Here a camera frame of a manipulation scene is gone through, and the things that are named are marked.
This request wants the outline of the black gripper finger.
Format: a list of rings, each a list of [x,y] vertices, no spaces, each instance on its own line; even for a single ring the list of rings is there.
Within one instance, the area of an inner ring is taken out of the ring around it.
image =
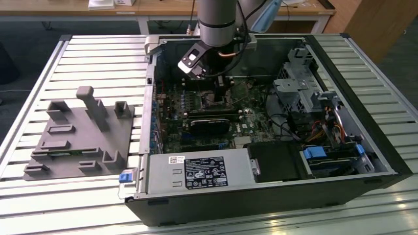
[[[214,102],[220,102],[221,98],[224,96],[225,93],[225,83],[224,83],[224,77],[220,75],[214,78],[214,89],[213,89],[213,101]]]

